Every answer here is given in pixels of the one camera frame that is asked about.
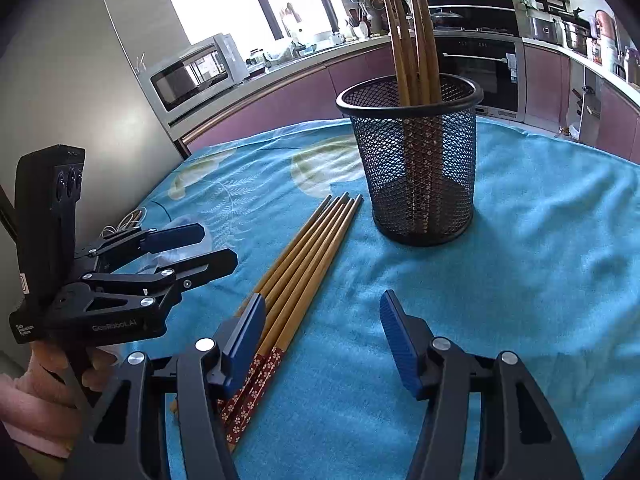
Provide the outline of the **person left hand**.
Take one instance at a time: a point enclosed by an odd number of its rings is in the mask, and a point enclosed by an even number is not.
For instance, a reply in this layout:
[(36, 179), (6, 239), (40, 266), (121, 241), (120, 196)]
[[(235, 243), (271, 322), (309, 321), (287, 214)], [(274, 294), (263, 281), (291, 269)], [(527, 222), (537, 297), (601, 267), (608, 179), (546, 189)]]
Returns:
[[(88, 357), (91, 364), (78, 382), (89, 391), (102, 392), (118, 363), (118, 356), (111, 351), (90, 348)], [(67, 356), (56, 344), (49, 341), (30, 344), (28, 367), (20, 378), (24, 391), (39, 399), (72, 406), (81, 394), (74, 390), (74, 379)]]

